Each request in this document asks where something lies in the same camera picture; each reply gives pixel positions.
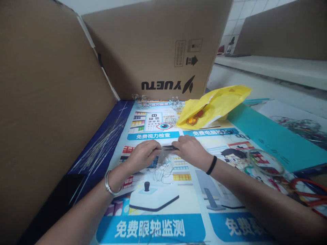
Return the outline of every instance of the black wristband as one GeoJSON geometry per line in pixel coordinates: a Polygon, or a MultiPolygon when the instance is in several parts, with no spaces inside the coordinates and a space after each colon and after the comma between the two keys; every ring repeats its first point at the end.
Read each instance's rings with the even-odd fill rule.
{"type": "Polygon", "coordinates": [[[211,164],[211,166],[210,166],[210,168],[209,168],[209,170],[208,170],[208,172],[207,172],[207,175],[210,175],[210,174],[211,174],[212,170],[214,169],[214,167],[215,167],[215,165],[216,165],[216,162],[217,162],[217,157],[214,156],[214,159],[213,159],[213,161],[212,161],[212,164],[211,164]]]}

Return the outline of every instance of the yuetu logo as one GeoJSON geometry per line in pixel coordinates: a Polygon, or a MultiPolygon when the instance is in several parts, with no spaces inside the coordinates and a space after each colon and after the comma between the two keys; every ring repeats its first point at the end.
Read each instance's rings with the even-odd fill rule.
{"type": "MultiPolygon", "coordinates": [[[[184,85],[183,92],[185,93],[188,89],[190,93],[193,89],[193,79],[195,75],[191,77],[184,85]]],[[[148,82],[142,82],[142,90],[155,90],[155,89],[182,89],[181,88],[181,81],[177,81],[177,84],[174,86],[173,81],[157,81],[156,87],[154,86],[154,82],[151,82],[151,86],[149,86],[148,82]]]]}

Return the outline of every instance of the white countertop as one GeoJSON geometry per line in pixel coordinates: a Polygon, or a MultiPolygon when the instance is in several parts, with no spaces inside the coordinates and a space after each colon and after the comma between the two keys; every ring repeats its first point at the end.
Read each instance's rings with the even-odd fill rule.
{"type": "Polygon", "coordinates": [[[266,56],[220,56],[215,59],[215,63],[327,90],[327,61],[266,56]]]}

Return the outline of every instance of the pliers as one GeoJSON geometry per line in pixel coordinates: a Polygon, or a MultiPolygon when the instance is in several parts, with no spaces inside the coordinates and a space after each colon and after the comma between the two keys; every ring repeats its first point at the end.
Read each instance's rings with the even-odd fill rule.
{"type": "Polygon", "coordinates": [[[175,146],[163,146],[162,150],[169,150],[169,151],[173,151],[173,150],[179,150],[178,148],[176,148],[175,146]]]}

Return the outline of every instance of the hand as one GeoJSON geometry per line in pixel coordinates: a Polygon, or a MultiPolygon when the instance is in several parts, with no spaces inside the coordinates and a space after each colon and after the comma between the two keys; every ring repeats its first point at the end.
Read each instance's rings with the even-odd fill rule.
{"type": "Polygon", "coordinates": [[[151,165],[161,152],[161,145],[155,140],[143,141],[138,144],[128,159],[124,162],[132,175],[151,165]]]}
{"type": "Polygon", "coordinates": [[[203,148],[194,136],[180,136],[178,141],[174,141],[172,145],[179,149],[173,151],[172,154],[176,154],[205,172],[209,170],[214,157],[203,148]]]}

